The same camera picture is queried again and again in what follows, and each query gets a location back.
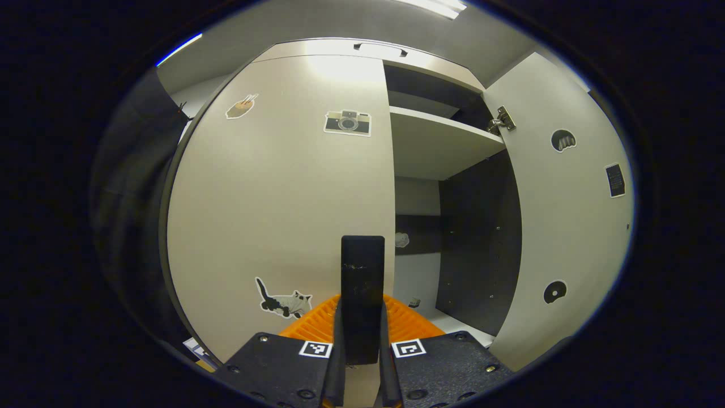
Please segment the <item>beige cabinet flap panel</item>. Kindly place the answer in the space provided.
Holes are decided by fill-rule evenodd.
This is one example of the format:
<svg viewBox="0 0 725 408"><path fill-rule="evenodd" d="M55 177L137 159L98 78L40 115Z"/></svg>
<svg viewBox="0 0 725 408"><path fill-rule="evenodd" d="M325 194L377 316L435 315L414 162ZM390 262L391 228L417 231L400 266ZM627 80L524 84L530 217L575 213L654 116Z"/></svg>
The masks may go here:
<svg viewBox="0 0 725 408"><path fill-rule="evenodd" d="M272 45L253 62L308 55L342 55L378 59L388 65L442 78L467 90L483 93L486 88L468 68L428 52L404 45L350 38L315 38Z"/></svg>

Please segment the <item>long ceiling light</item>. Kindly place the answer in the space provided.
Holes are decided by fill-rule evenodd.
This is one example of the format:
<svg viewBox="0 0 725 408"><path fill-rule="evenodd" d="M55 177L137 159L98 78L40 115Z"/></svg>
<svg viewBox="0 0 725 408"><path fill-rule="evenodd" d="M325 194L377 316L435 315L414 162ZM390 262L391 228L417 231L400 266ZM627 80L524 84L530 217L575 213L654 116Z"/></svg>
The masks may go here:
<svg viewBox="0 0 725 408"><path fill-rule="evenodd" d="M427 10L448 20L455 20L468 5L458 0L392 0L412 7Z"/></svg>

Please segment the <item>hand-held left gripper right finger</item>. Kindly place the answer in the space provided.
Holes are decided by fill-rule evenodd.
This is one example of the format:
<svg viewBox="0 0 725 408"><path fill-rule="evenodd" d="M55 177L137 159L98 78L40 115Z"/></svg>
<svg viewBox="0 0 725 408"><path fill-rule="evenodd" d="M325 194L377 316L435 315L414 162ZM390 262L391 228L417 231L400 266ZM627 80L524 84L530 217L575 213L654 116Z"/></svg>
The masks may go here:
<svg viewBox="0 0 725 408"><path fill-rule="evenodd" d="M384 408L463 408L514 375L469 331L444 333L390 295L379 351Z"/></svg>

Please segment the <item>beige double-door shoe cabinet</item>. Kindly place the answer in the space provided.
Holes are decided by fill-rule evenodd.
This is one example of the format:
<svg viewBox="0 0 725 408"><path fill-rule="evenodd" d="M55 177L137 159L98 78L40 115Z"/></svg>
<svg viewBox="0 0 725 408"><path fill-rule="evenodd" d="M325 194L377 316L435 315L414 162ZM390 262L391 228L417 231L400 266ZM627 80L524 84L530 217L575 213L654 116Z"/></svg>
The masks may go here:
<svg viewBox="0 0 725 408"><path fill-rule="evenodd" d="M533 53L546 57L564 70L591 96L586 81L543 46L516 59L514 65L495 81ZM168 263L167 214L172 180L183 152L181 142L196 126L199 112L204 111L259 55L214 83L194 86L173 95L174 101L191 101L196 111L180 137L161 196L161 269L174 309L194 339L174 292ZM414 109L484 131L489 121L496 117L485 103L483 93L385 62L383 66L389 109L391 106ZM394 184L395 276L392 292L386 294L383 287L383 294L406 305L412 298L420 299L420 306L413 310L424 318L428 312L438 309L496 336L507 317L517 286L522 244L518 189L506 148L445 181L394 175ZM263 281L257 278L256 282L261 292L262 310L278 312L285 318L293 317L292 323L317 306L311 305L310 295L298 291L290 295L269 295Z"/></svg>

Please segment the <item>metal door hinge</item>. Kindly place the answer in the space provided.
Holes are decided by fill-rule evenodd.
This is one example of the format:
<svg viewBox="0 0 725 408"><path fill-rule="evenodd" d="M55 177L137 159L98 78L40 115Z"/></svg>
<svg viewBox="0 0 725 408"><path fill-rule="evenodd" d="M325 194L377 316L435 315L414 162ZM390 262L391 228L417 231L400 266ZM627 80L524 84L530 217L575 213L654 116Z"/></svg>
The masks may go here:
<svg viewBox="0 0 725 408"><path fill-rule="evenodd" d="M497 109L497 116L489 121L487 124L486 132L494 134L495 136L501 136L501 129L507 131L514 131L517 128L513 118L508 113L505 106L500 106Z"/></svg>

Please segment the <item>black door handle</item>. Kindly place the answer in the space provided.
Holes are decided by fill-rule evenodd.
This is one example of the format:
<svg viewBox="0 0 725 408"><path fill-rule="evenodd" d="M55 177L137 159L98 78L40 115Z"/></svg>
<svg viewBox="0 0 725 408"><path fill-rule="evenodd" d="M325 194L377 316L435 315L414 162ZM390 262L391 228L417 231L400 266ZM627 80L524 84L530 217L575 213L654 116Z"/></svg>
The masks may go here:
<svg viewBox="0 0 725 408"><path fill-rule="evenodd" d="M384 287L382 236L341 239L341 304L346 364L378 361Z"/></svg>

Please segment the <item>black backdrop cloth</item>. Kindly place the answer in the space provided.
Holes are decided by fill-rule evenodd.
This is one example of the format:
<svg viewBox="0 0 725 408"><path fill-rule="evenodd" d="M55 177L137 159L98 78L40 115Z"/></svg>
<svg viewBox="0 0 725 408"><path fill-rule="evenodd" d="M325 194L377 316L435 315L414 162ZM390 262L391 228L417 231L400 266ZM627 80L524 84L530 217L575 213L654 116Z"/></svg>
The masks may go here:
<svg viewBox="0 0 725 408"><path fill-rule="evenodd" d="M189 332L161 269L159 219L165 178L187 122L156 69L149 70L114 111L89 189L94 245L111 289L143 328L177 347Z"/></svg>

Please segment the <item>stack of white boxes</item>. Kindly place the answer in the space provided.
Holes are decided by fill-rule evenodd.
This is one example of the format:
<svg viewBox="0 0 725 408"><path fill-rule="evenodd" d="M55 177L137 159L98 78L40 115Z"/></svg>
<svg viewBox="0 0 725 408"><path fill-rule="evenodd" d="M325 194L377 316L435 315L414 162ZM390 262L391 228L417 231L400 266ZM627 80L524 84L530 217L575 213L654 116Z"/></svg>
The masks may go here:
<svg viewBox="0 0 725 408"><path fill-rule="evenodd" d="M210 354L202 348L196 339L189 338L185 340L183 344L198 359L197 365L206 369L208 372L215 372L218 370L218 365L212 361Z"/></svg>

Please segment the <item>beige cabinet door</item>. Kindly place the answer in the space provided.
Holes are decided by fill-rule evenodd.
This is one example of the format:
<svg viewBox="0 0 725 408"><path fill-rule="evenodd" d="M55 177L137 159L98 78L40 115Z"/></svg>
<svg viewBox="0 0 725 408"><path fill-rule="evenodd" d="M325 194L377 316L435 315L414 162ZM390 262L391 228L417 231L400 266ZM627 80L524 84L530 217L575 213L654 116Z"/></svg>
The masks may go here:
<svg viewBox="0 0 725 408"><path fill-rule="evenodd" d="M306 55L253 62L181 142L167 214L170 277L204 349L227 362L293 322L269 295L341 291L341 239L383 236L395 276L395 184L383 62Z"/></svg>
<svg viewBox="0 0 725 408"><path fill-rule="evenodd" d="M636 193L622 141L593 98L557 65L530 54L483 93L501 127L521 210L513 300L491 352L514 371L590 320L619 278Z"/></svg>

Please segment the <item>white cabinet shelf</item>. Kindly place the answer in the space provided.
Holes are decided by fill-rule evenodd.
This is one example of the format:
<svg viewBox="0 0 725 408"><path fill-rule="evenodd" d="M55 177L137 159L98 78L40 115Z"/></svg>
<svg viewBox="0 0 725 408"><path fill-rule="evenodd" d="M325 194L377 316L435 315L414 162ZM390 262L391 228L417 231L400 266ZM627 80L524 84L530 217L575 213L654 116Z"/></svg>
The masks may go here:
<svg viewBox="0 0 725 408"><path fill-rule="evenodd" d="M489 348L495 340L495 336L489 335L484 331L477 330L471 325L467 325L456 318L450 317L450 315L440 312L438 309L433 309L425 315L425 318L429 320L433 325L440 328L446 334L467 332L485 348Z"/></svg>
<svg viewBox="0 0 725 408"><path fill-rule="evenodd" d="M389 113L396 177L445 181L506 148L500 136L435 114Z"/></svg>

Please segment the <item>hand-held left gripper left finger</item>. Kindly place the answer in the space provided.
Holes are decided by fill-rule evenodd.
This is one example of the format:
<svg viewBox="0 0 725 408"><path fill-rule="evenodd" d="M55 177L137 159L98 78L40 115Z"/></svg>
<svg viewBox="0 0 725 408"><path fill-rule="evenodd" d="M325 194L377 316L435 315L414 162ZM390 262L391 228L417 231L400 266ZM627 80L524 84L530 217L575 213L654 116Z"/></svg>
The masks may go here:
<svg viewBox="0 0 725 408"><path fill-rule="evenodd" d="M346 369L340 297L277 335L254 333L213 377L246 398L243 408L340 408Z"/></svg>

